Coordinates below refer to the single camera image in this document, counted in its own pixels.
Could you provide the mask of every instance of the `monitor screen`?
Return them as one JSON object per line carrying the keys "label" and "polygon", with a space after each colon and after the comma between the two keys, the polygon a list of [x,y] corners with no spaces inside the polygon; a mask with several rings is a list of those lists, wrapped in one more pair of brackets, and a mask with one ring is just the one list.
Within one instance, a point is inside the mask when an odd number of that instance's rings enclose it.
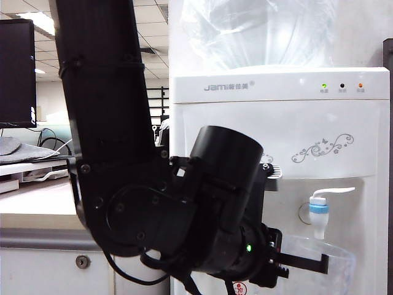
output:
{"label": "monitor screen", "polygon": [[36,127],[34,25],[0,20],[0,128]]}

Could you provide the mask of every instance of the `robotic arm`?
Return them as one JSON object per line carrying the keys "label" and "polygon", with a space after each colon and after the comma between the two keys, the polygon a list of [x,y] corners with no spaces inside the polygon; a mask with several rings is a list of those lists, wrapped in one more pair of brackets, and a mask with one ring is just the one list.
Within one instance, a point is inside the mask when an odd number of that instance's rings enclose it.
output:
{"label": "robotic arm", "polygon": [[[273,174],[262,147],[222,127],[200,130],[190,157],[155,147],[144,65],[130,0],[51,0],[60,77],[76,156],[69,161],[77,214],[123,277],[153,285],[172,275],[199,295],[191,271],[274,288],[281,264],[327,273],[321,261],[280,253],[281,232],[261,223]],[[147,251],[161,253],[153,259]],[[167,276],[142,281],[111,254],[140,256]]]}

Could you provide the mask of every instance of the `lock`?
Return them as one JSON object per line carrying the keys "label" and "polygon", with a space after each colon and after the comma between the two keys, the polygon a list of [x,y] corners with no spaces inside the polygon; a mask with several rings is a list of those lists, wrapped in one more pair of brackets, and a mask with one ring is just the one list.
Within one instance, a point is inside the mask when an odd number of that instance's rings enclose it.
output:
{"label": "lock", "polygon": [[86,269],[90,265],[90,259],[88,256],[79,255],[75,259],[76,266],[80,269]]}

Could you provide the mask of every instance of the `desk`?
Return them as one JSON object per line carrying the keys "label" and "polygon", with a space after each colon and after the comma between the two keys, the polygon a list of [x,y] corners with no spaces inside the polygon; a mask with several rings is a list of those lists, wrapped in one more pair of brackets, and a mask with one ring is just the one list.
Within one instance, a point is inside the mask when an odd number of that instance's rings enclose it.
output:
{"label": "desk", "polygon": [[[1,294],[169,294],[169,280],[141,286],[113,272],[76,215],[67,178],[22,183],[19,190],[1,194],[0,222]],[[90,258],[88,268],[76,266],[80,255]],[[143,280],[163,275],[138,257],[115,260]]]}
{"label": "desk", "polygon": [[0,228],[84,230],[68,178],[21,183],[1,194]]}

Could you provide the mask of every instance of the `white faucet handle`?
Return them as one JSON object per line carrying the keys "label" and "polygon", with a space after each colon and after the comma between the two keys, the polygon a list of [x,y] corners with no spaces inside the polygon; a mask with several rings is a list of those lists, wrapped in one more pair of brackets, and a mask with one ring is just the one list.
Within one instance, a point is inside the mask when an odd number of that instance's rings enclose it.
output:
{"label": "white faucet handle", "polygon": [[324,194],[342,194],[344,192],[352,192],[355,187],[332,187],[330,189],[319,189],[313,193],[312,198],[320,197]]}

